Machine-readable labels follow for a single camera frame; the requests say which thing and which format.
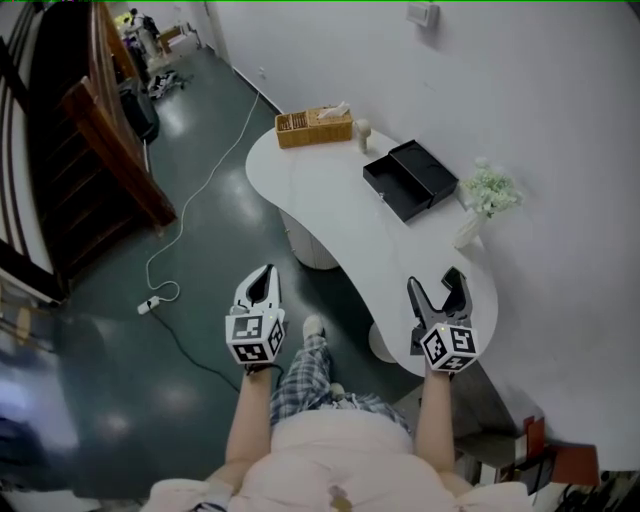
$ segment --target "light switch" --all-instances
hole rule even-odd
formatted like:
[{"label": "light switch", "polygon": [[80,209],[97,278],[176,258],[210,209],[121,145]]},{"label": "light switch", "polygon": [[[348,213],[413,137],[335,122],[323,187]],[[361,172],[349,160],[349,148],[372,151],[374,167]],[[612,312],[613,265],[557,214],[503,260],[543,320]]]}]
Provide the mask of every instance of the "light switch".
[{"label": "light switch", "polygon": [[407,2],[407,20],[433,28],[438,23],[440,6],[429,2]]}]

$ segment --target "white cable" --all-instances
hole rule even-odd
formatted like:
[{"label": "white cable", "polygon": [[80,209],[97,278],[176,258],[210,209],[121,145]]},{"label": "white cable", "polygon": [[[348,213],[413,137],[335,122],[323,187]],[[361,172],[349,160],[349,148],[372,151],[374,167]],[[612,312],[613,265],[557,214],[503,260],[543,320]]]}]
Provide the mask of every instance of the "white cable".
[{"label": "white cable", "polygon": [[253,106],[251,107],[251,110],[249,111],[249,115],[247,116],[247,120],[244,123],[244,126],[242,128],[242,131],[240,132],[240,136],[238,137],[238,140],[235,141],[235,143],[233,144],[233,146],[231,146],[227,152],[222,155],[222,158],[218,161],[218,163],[216,164],[216,166],[211,170],[211,174],[209,174],[209,178],[207,178],[207,181],[205,181],[204,185],[202,185],[198,190],[196,190],[194,192],[194,194],[187,199],[187,202],[184,203],[184,206],[182,207],[182,213],[180,214],[180,231],[178,232],[178,236],[175,237],[173,239],[173,241],[171,241],[171,243],[165,245],[162,249],[160,249],[157,253],[155,253],[153,256],[151,256],[151,258],[149,258],[147,260],[147,265],[146,265],[146,271],[147,271],[147,286],[149,286],[149,288],[153,291],[155,290],[159,290],[160,288],[168,285],[168,284],[173,284],[176,287],[176,294],[171,297],[170,299],[165,299],[164,297],[159,297],[159,299],[163,302],[173,302],[174,300],[176,300],[179,296],[180,296],[180,285],[178,283],[176,283],[175,281],[165,281],[164,283],[159,284],[158,286],[153,286],[151,284],[151,279],[149,278],[149,265],[151,264],[151,262],[156,259],[157,256],[160,256],[164,251],[166,251],[169,247],[171,247],[172,245],[174,245],[178,240],[180,240],[180,237],[182,236],[182,233],[184,231],[184,215],[187,212],[187,206],[189,206],[189,203],[191,203],[191,201],[193,201],[193,199],[195,199],[195,197],[202,192],[205,188],[207,188],[207,185],[209,184],[209,182],[211,181],[211,178],[213,178],[213,173],[216,172],[216,169],[218,167],[220,167],[220,164],[224,161],[225,158],[227,158],[227,155],[229,153],[231,153],[235,147],[240,143],[240,140],[242,140],[242,137],[244,136],[244,132],[247,129],[247,126],[249,125],[249,120],[251,119],[251,114],[253,114],[254,109],[256,108],[256,105],[258,104],[258,99],[260,98],[260,94],[256,95],[256,99],[253,102]]}]

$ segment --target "power cord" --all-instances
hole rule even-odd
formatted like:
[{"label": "power cord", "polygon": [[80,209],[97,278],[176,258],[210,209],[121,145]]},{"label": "power cord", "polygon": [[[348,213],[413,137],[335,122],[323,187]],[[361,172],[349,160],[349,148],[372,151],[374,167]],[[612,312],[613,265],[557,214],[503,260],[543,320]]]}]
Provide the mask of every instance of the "power cord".
[{"label": "power cord", "polygon": [[[189,353],[185,350],[185,348],[182,346],[182,343],[180,343],[180,340],[178,338],[178,335],[176,334],[176,332],[173,330],[173,328],[167,323],[165,322],[162,318],[160,318],[155,311],[151,310],[150,313],[153,315],[153,317],[160,322],[160,324],[167,330],[169,331],[169,333],[171,334],[173,341],[176,342],[176,346],[178,347],[178,350],[180,350],[180,352],[182,353],[182,355],[184,357],[186,357],[189,362],[191,364],[193,364],[194,366],[197,366],[198,368],[200,368],[201,370],[207,371],[207,372],[211,372],[216,374],[218,377],[220,377],[222,380],[224,380],[229,387],[231,387],[236,393],[240,393],[240,389],[238,389],[238,386],[236,386],[233,382],[231,382],[229,380],[229,378],[224,375],[222,372],[215,370],[213,368],[210,368],[208,366],[205,366],[201,363],[199,363],[198,361],[196,361],[193,357],[191,357],[191,355],[189,355]],[[280,387],[280,381],[282,380],[282,376],[284,375],[284,369],[282,368],[282,366],[277,365],[277,364],[271,364],[271,367],[275,368],[276,370],[278,370],[280,373],[278,374],[278,378],[276,379],[276,389],[278,389]]]},{"label": "power cord", "polygon": [[158,315],[156,315],[155,311],[151,310],[150,313],[153,315],[153,317],[160,322],[160,324],[171,333],[171,336],[173,337],[173,341],[176,342],[176,345],[178,347],[178,350],[180,350],[180,352],[182,353],[182,355],[184,357],[186,357],[189,362],[191,364],[193,364],[194,366],[197,366],[198,368],[200,368],[201,370],[205,370],[207,372],[211,372],[211,373],[215,373],[218,377],[220,377],[222,380],[224,380],[230,388],[232,388],[236,393],[240,393],[240,389],[238,388],[238,386],[236,386],[233,382],[231,382],[229,380],[229,378],[224,375],[222,372],[219,372],[218,370],[214,370],[213,368],[209,368],[208,366],[205,366],[203,364],[200,364],[198,361],[196,361],[193,357],[191,357],[189,355],[189,353],[184,349],[184,347],[182,346],[182,343],[180,343],[180,340],[178,339],[178,335],[176,334],[176,332],[173,330],[173,328],[167,323],[165,322],[162,318],[160,318]]},{"label": "power cord", "polygon": [[168,243],[167,245],[165,245],[162,249],[160,249],[158,252],[156,252],[153,256],[151,256],[151,258],[149,258],[147,260],[147,264],[146,264],[146,273],[147,273],[147,286],[152,290],[152,291],[156,291],[159,290],[160,288],[168,285],[168,284],[172,284],[176,287],[176,294],[173,297],[170,298],[164,298],[164,297],[157,297],[157,301],[162,301],[162,302],[173,302],[174,300],[176,300],[179,296],[180,296],[180,285],[175,282],[175,281],[164,281],[163,283],[160,283],[157,286],[153,286],[151,284],[151,278],[149,277],[149,265],[151,264],[151,262],[156,259],[157,256],[160,256],[164,251],[166,251],[169,247],[175,245],[175,243],[180,240],[180,238],[182,237],[182,233],[184,232],[184,217],[185,214],[187,212],[187,207],[189,206],[189,204],[191,203],[191,201],[193,201],[196,196],[202,192],[205,188],[207,188],[207,185],[209,185],[209,183],[211,182],[211,179],[213,178],[213,173],[216,172],[216,169],[218,169],[218,167],[220,167],[220,164],[224,161],[225,158],[227,158],[227,155],[229,153],[231,153],[231,151],[233,151],[235,149],[235,147],[240,143],[240,141],[242,140],[242,137],[244,136],[244,132],[247,130],[247,126],[249,125],[249,121],[251,120],[251,115],[253,114],[254,109],[256,108],[256,105],[258,104],[258,100],[260,99],[260,94],[256,94],[256,99],[253,102],[253,106],[251,107],[251,110],[249,111],[249,115],[247,116],[247,120],[244,123],[244,126],[242,127],[242,131],[240,132],[240,136],[238,137],[238,140],[235,141],[235,143],[233,144],[233,146],[231,146],[227,152],[222,155],[222,158],[218,161],[218,163],[216,164],[216,166],[211,170],[211,173],[209,174],[209,177],[207,178],[207,181],[205,181],[204,185],[202,185],[198,190],[196,190],[191,197],[189,197],[189,199],[187,199],[187,202],[184,203],[184,206],[182,207],[182,213],[180,214],[180,231],[178,232],[178,236],[176,236],[170,243]]}]

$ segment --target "open black box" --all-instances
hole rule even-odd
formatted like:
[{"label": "open black box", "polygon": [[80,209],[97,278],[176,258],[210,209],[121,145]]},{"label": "open black box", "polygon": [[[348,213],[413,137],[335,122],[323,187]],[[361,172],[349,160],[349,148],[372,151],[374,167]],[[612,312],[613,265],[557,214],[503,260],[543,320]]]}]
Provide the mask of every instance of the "open black box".
[{"label": "open black box", "polygon": [[452,194],[458,178],[415,140],[364,166],[364,179],[404,222]]}]

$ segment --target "foot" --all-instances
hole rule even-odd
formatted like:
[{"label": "foot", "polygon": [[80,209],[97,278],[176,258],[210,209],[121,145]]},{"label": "foot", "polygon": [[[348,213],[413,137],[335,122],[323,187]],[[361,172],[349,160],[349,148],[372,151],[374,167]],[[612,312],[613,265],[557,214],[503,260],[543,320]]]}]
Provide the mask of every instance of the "foot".
[{"label": "foot", "polygon": [[302,337],[306,340],[311,336],[322,336],[323,333],[322,319],[318,315],[308,316],[302,326]]}]

